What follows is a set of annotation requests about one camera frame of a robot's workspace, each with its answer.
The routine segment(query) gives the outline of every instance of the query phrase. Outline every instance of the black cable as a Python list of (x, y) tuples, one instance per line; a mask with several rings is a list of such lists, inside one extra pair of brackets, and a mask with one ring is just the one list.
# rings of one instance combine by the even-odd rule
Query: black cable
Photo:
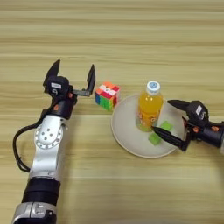
[(13, 141), (12, 141), (12, 148), (13, 148), (13, 152), (14, 152), (14, 156), (15, 159), (17, 161), (17, 166), (18, 168), (23, 171), (23, 172), (30, 172), (31, 168), (29, 168), (23, 161), (22, 158), (18, 155), (18, 147), (17, 147), (17, 140), (18, 137), (23, 134), (24, 132), (28, 131), (28, 130), (32, 130), (32, 129), (36, 129), (44, 120), (45, 116), (47, 114), (49, 114), (53, 107), (59, 103), (61, 99), (58, 97), (54, 100), (54, 102), (52, 103), (52, 105), (41, 115), (41, 117), (38, 119), (37, 122), (35, 122), (34, 124), (28, 125), (23, 127), (22, 129), (20, 129), (16, 135), (13, 137)]

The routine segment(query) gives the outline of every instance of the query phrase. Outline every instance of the bottle label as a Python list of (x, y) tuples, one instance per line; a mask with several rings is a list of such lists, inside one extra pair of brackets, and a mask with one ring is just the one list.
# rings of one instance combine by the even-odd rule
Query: bottle label
[(136, 124), (137, 126), (144, 131), (150, 131), (151, 125), (158, 119), (158, 114), (147, 114), (143, 112), (140, 107), (138, 107), (137, 111), (137, 119)]

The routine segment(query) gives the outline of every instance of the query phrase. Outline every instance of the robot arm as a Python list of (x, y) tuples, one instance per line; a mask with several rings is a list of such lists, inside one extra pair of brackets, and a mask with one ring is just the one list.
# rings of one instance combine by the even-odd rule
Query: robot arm
[[(94, 66), (87, 77), (88, 87), (82, 90), (73, 89), (68, 79), (57, 76), (59, 66), (58, 60), (48, 71), (44, 82), (45, 92), (52, 97), (52, 106), (43, 110), (38, 122), (21, 129), (13, 139), (17, 164), (30, 175), (22, 203), (17, 206), (11, 224), (55, 224), (57, 220), (56, 206), (60, 194), (68, 120), (77, 102), (77, 96), (90, 96), (95, 86)], [(31, 169), (22, 162), (16, 147), (19, 134), (30, 127), (36, 128), (36, 153)]]
[(159, 127), (152, 127), (153, 130), (166, 142), (178, 146), (182, 151), (186, 151), (191, 140), (207, 142), (224, 153), (224, 122), (214, 123), (209, 121), (208, 110), (201, 101), (168, 101), (173, 107), (186, 112), (188, 120), (184, 117), (186, 135), (182, 140), (170, 131)]

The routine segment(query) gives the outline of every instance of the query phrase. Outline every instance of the green object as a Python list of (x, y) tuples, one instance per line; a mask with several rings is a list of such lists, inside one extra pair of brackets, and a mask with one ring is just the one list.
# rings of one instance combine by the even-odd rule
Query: green object
[[(159, 127), (164, 129), (164, 130), (171, 130), (172, 129), (172, 124), (170, 124), (167, 121), (164, 121)], [(152, 144), (158, 145), (161, 142), (162, 138), (158, 134), (153, 132), (152, 134), (150, 134), (149, 140)]]
[(103, 97), (102, 95), (101, 95), (100, 105), (101, 105), (103, 108), (105, 108), (105, 109), (107, 109), (107, 110), (110, 110), (109, 99)]

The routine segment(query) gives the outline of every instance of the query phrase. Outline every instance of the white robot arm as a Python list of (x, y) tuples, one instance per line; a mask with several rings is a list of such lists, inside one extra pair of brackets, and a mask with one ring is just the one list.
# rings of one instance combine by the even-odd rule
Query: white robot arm
[[(61, 173), (67, 142), (67, 123), (78, 95), (90, 96), (95, 86), (95, 67), (87, 77), (87, 89), (75, 90), (68, 79), (57, 76), (60, 61), (48, 71), (44, 87), (52, 97), (52, 105), (43, 110), (40, 119), (33, 125), (22, 128), (13, 139), (13, 150), (20, 170), (29, 172), (22, 203), (17, 206), (11, 224), (55, 224), (57, 201), (60, 193)], [(26, 166), (17, 151), (17, 138), (23, 132), (36, 128), (35, 157), (31, 169)]]

